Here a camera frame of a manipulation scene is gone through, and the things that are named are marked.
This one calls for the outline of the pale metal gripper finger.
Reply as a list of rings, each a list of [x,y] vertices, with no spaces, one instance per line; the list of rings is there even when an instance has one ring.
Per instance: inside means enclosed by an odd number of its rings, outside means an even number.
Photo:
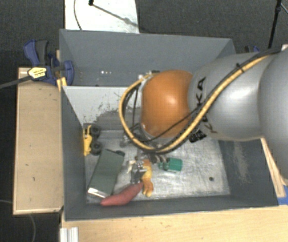
[[[129,173],[136,173],[137,172],[137,161],[136,160],[129,160],[128,167],[127,167],[127,174]]]
[[[146,169],[143,166],[143,162],[136,161],[131,167],[131,184],[138,184],[141,181],[142,176],[146,173]]]

